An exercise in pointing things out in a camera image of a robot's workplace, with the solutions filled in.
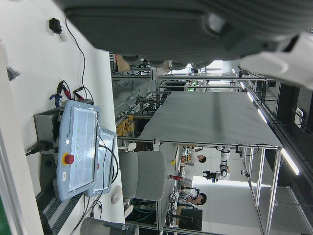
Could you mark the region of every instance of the person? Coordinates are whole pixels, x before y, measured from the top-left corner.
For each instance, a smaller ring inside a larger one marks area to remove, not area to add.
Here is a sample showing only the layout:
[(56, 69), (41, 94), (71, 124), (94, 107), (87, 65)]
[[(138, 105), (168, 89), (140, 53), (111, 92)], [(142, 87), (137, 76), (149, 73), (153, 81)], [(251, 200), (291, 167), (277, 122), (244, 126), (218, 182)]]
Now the person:
[(186, 202), (191, 202), (195, 205), (203, 205), (204, 203), (206, 203), (206, 195), (205, 193), (201, 192), (196, 198), (189, 197)]
[(191, 203), (194, 205), (203, 205), (206, 203), (206, 194), (199, 192), (199, 189), (192, 188), (191, 190), (180, 190), (179, 199), (182, 199), (186, 204)]
[(199, 193), (198, 196), (187, 196), (186, 193), (183, 193), (179, 194), (179, 198), (183, 199), (186, 204), (204, 205), (206, 203), (206, 194), (203, 192)]
[(203, 154), (199, 154), (203, 148), (192, 148), (190, 155), (191, 155), (191, 160), (188, 161), (189, 164), (194, 164), (196, 161), (200, 163), (205, 163), (206, 157)]

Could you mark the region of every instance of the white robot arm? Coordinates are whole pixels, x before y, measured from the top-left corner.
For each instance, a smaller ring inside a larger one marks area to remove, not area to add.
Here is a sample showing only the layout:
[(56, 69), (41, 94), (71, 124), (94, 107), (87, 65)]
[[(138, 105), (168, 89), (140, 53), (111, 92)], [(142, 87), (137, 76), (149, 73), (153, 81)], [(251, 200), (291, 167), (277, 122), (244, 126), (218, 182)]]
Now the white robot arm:
[(228, 147), (222, 147), (222, 149), (219, 151), (221, 152), (221, 159), (222, 159), (221, 164), (220, 164), (220, 171), (211, 172), (207, 170), (203, 172), (206, 174), (203, 177), (205, 177), (206, 179), (212, 179), (213, 183), (219, 180), (229, 180), (229, 177), (230, 177), (230, 174), (228, 172), (228, 165), (227, 165), (227, 160), (229, 159), (229, 156), (230, 156), (230, 149)]

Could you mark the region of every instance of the ceiling light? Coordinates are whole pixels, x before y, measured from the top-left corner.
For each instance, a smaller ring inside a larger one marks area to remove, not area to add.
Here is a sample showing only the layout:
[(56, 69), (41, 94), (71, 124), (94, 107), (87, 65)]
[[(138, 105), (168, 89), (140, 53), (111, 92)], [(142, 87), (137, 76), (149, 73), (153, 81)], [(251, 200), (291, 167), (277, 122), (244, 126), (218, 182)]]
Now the ceiling light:
[(251, 102), (253, 102), (254, 99), (253, 99), (252, 95), (250, 94), (250, 92), (247, 92), (246, 94), (249, 96), (249, 99), (251, 100)]
[(265, 119), (265, 117), (264, 117), (264, 115), (262, 114), (262, 112), (261, 112), (260, 109), (258, 109), (258, 113), (259, 113), (259, 115), (261, 116), (261, 118), (263, 119), (263, 121), (264, 121), (265, 123), (267, 123), (268, 121), (266, 121), (266, 119)]
[(282, 154), (284, 156), (284, 158), (287, 160), (288, 164), (290, 165), (290, 167), (293, 169), (293, 171), (295, 172), (296, 175), (299, 174), (299, 168), (295, 165), (295, 163), (293, 162), (293, 160), (291, 159), (291, 157), (289, 156), (289, 154), (285, 151), (284, 148), (282, 148)]
[(240, 82), (240, 85), (241, 85), (241, 87), (242, 87), (243, 89), (245, 89), (245, 85), (244, 85), (243, 82)]

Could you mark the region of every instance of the chair backrest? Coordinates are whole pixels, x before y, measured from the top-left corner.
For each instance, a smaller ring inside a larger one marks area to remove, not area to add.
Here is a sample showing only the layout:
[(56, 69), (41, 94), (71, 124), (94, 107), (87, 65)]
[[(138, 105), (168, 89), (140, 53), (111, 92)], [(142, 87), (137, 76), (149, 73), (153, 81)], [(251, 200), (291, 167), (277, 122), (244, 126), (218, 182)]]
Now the chair backrest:
[(160, 151), (142, 151), (119, 155), (124, 199), (157, 201), (164, 194), (166, 166)]
[(145, 58), (155, 67), (172, 60), (172, 66), (203, 68), (217, 59), (284, 50), (284, 40), (292, 42), (313, 19), (307, 0), (54, 1), (94, 47), (126, 55), (129, 63)]

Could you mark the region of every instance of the red emergency stop button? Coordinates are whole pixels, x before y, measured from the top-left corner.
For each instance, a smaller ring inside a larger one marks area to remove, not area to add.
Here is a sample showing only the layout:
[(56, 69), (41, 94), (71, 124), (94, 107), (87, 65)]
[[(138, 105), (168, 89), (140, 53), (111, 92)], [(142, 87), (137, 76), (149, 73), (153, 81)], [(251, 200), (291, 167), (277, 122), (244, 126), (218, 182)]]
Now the red emergency stop button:
[(69, 165), (71, 165), (74, 162), (74, 160), (75, 158), (74, 158), (74, 155), (72, 154), (67, 154), (64, 158), (64, 162)]

